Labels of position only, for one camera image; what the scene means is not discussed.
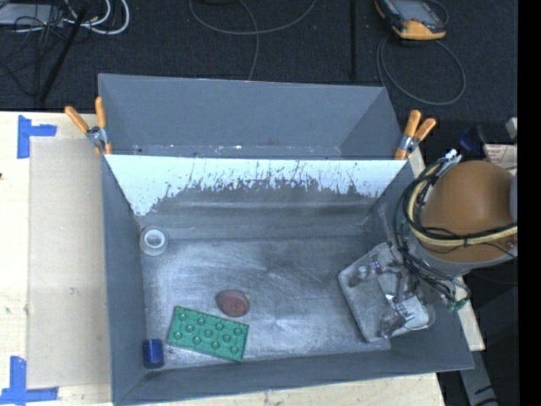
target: gray bin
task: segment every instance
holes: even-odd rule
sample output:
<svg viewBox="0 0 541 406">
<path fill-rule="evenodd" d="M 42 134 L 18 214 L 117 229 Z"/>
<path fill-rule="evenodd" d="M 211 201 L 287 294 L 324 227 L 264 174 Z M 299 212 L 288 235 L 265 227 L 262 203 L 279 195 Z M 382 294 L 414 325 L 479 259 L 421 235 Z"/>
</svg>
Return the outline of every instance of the gray bin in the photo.
<svg viewBox="0 0 541 406">
<path fill-rule="evenodd" d="M 339 287 L 388 239 L 413 179 L 392 161 L 402 134 L 385 88 L 101 74 L 98 89 L 114 150 L 102 185 L 115 404 L 473 367 L 458 314 L 436 305 L 429 330 L 366 343 Z M 151 226 L 168 234 L 162 255 L 139 247 Z M 250 295 L 242 362 L 167 343 L 175 306 L 227 318 L 215 296 L 228 288 Z M 164 342 L 159 369 L 144 366 L 150 338 Z"/>
</svg>

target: white cable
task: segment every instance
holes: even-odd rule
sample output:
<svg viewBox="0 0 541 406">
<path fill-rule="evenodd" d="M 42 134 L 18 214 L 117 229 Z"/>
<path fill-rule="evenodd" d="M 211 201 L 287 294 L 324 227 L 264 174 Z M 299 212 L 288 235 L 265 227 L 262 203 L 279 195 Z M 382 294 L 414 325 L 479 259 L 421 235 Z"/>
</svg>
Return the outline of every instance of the white cable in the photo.
<svg viewBox="0 0 541 406">
<path fill-rule="evenodd" d="M 69 9 L 69 12 L 71 13 L 71 15 L 75 19 L 77 19 L 77 13 L 71 7 L 71 4 L 69 4 L 69 0 L 64 0 L 64 2 L 66 3 L 66 6 L 68 6 L 68 9 Z M 106 14 L 103 15 L 103 17 L 101 19 L 98 19 L 97 21 L 85 21 L 85 22 L 81 23 L 81 25 L 82 26 L 100 25 L 101 23 L 107 21 L 107 19 L 111 15 L 111 2 L 109 0 L 105 0 L 105 3 L 106 3 L 106 6 L 107 6 L 107 11 L 106 11 Z M 75 22 L 76 22 L 73 19 L 63 19 L 63 21 L 66 22 L 66 23 L 70 23 L 70 24 L 75 24 Z"/>
<path fill-rule="evenodd" d="M 100 35 L 118 35 L 119 33 L 122 33 L 123 31 L 125 31 L 129 26 L 129 6 L 128 6 L 128 2 L 126 2 L 126 0 L 120 0 L 120 1 L 121 1 L 122 5 L 123 5 L 124 15 L 125 15 L 126 19 L 124 20 L 123 25 L 119 29 L 116 29 L 116 30 L 99 30 L 99 29 L 94 28 L 92 25 L 82 25 L 82 27 L 85 27 L 86 29 L 89 29 L 89 30 L 93 31 L 94 33 L 98 33 Z"/>
<path fill-rule="evenodd" d="M 107 13 L 101 19 L 98 19 L 96 22 L 85 21 L 84 23 L 81 23 L 81 27 L 84 27 L 84 28 L 86 28 L 86 29 L 88 29 L 88 30 L 90 30 L 90 31 L 92 31 L 94 33 L 97 33 L 99 35 L 118 35 L 119 33 L 122 33 L 123 31 L 125 31 L 128 28 L 128 25 L 129 25 L 128 2 L 126 2 L 126 0 L 120 0 L 122 5 L 123 5 L 124 14 L 125 14 L 125 20 L 124 20 L 123 25 L 119 29 L 116 29 L 116 30 L 100 30 L 100 29 L 96 28 L 96 25 L 99 25 L 99 24 L 102 24 L 103 22 L 105 22 L 111 16 L 111 11 L 112 11 L 111 10 L 111 2 L 109 0 L 105 0 L 105 1 L 106 1 L 106 5 L 107 5 Z M 77 14 L 73 10 L 73 8 L 70 6 L 69 0 L 64 0 L 64 2 L 68 6 L 69 12 L 72 14 L 72 16 L 77 18 Z M 70 24 L 75 24 L 75 21 L 73 21 L 72 19 L 64 19 L 64 21 L 67 22 L 67 23 L 70 23 Z"/>
</svg>

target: black cable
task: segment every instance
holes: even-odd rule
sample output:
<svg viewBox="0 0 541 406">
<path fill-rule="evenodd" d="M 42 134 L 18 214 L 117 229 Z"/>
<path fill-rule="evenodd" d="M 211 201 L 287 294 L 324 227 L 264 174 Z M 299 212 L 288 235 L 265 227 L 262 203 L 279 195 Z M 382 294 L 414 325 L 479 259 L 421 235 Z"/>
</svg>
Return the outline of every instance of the black cable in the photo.
<svg viewBox="0 0 541 406">
<path fill-rule="evenodd" d="M 257 22 L 255 21 L 254 14 L 252 14 L 252 11 L 249 9 L 249 7 L 244 2 L 240 2 L 240 4 L 243 5 L 243 8 L 246 9 L 246 12 L 248 12 L 249 17 L 252 19 L 252 24 L 254 25 L 254 31 L 257 33 Z M 254 70 L 255 70 L 255 64 L 257 63 L 257 57 L 260 54 L 260 35 L 255 35 L 255 51 L 254 51 L 254 59 L 252 61 L 252 67 L 250 68 L 250 72 L 248 75 L 248 81 L 252 79 L 254 76 Z"/>
<path fill-rule="evenodd" d="M 460 63 L 460 61 L 458 60 L 458 57 L 449 49 L 449 47 L 444 45 L 443 42 L 441 42 L 441 41 L 434 41 L 434 42 L 437 45 L 439 45 L 440 47 L 442 47 L 447 53 L 449 53 L 451 55 L 451 57 L 453 58 L 453 60 L 455 61 L 456 65 L 458 66 L 458 68 L 460 70 L 461 77 L 462 77 L 462 88 L 461 88 L 460 92 L 454 98 L 450 99 L 449 101 L 429 101 L 429 100 L 423 99 L 423 98 L 421 98 L 419 96 L 415 96 L 414 94 L 410 93 L 409 91 L 406 91 L 406 89 L 401 87 L 398 84 L 398 82 L 392 77 L 389 69 L 387 68 L 387 66 L 385 64 L 383 50 L 385 48 L 385 44 L 387 43 L 387 40 L 389 39 L 389 37 L 390 36 L 384 36 L 381 39 L 380 43 L 378 44 L 377 51 L 376 51 L 376 66 L 377 66 L 377 69 L 378 69 L 378 75 L 380 77 L 380 82 L 382 84 L 384 84 L 384 78 L 385 78 L 384 75 L 385 75 L 389 79 L 389 81 L 399 91 L 401 91 L 404 95 L 409 96 L 410 98 L 414 99 L 415 101 L 422 102 L 423 104 L 434 105 L 434 106 L 446 106 L 446 105 L 454 104 L 455 102 L 457 102 L 462 97 L 462 95 L 464 95 L 464 92 L 466 91 L 466 74 L 464 73 L 464 68 L 462 67 L 462 64 Z"/>
<path fill-rule="evenodd" d="M 60 57 L 57 59 L 57 61 L 54 63 L 51 72 L 49 73 L 45 85 L 43 86 L 43 91 L 38 96 L 38 102 L 40 104 L 44 104 L 47 96 L 49 95 L 49 92 L 51 91 L 52 85 L 54 84 L 55 79 L 57 78 L 58 72 L 60 71 L 60 68 L 63 65 L 64 59 L 68 55 L 68 51 L 71 48 L 75 37 L 77 36 L 77 32 L 79 31 L 79 27 L 81 25 L 81 22 L 83 21 L 83 18 L 86 16 L 86 11 L 92 4 L 93 0 L 86 0 L 85 5 L 80 10 L 79 15 L 77 19 L 75 20 L 74 28 L 71 30 L 70 35 L 68 37 L 68 40 L 64 44 L 64 48 L 62 50 L 62 53 Z"/>
<path fill-rule="evenodd" d="M 215 27 L 213 25 L 210 25 L 206 22 L 204 22 L 204 20 L 202 20 L 194 11 L 194 5 L 193 5 L 193 0 L 189 0 L 189 10 L 191 12 L 191 14 L 194 16 L 195 19 L 197 19 L 202 25 L 204 25 L 205 27 L 208 27 L 209 29 L 212 29 L 214 31 L 217 31 L 219 33 L 226 33 L 228 35 L 264 35 L 266 33 L 273 33 L 275 31 L 279 31 L 279 30 L 284 30 L 284 29 L 287 29 L 288 27 L 291 27 L 292 25 L 295 25 L 296 23 L 298 23 L 299 21 L 301 21 L 302 19 L 304 19 L 306 17 L 306 15 L 309 14 L 309 12 L 312 10 L 312 8 L 314 7 L 314 5 L 316 4 L 318 0 L 313 0 L 312 3 L 310 4 L 309 8 L 306 9 L 306 11 L 304 11 L 304 13 L 299 16 L 297 19 L 295 19 L 294 21 L 292 21 L 291 23 L 287 23 L 285 25 L 281 25 L 279 27 L 274 27 L 272 29 L 265 29 L 265 30 L 257 30 L 257 31 L 235 31 L 235 30 L 223 30 L 223 29 L 219 29 L 218 27 Z"/>
</svg>

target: blue tape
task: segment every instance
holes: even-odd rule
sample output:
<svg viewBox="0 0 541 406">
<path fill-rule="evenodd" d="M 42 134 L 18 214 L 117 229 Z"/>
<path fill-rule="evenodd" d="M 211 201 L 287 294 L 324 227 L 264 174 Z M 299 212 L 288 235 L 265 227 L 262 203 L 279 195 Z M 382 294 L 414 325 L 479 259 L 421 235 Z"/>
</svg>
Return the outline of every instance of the blue tape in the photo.
<svg viewBox="0 0 541 406">
<path fill-rule="evenodd" d="M 0 404 L 25 406 L 27 402 L 46 402 L 56 400 L 58 387 L 46 389 L 26 389 L 26 361 L 18 356 L 9 358 L 9 388 L 0 393 Z"/>
<path fill-rule="evenodd" d="M 30 137 L 53 137 L 57 133 L 55 125 L 32 126 L 32 121 L 19 115 L 19 138 L 17 139 L 17 158 L 30 156 Z"/>
</svg>

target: white paint streak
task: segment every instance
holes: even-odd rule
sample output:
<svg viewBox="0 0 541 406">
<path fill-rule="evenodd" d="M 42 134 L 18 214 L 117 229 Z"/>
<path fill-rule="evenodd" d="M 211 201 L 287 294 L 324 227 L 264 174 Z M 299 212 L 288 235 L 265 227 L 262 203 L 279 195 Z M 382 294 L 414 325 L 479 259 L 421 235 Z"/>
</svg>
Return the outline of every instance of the white paint streak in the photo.
<svg viewBox="0 0 541 406">
<path fill-rule="evenodd" d="M 282 160 L 106 155 L 135 215 L 145 215 L 160 200 L 187 189 L 228 191 L 317 185 L 344 195 L 352 188 L 377 197 L 404 161 Z"/>
</svg>

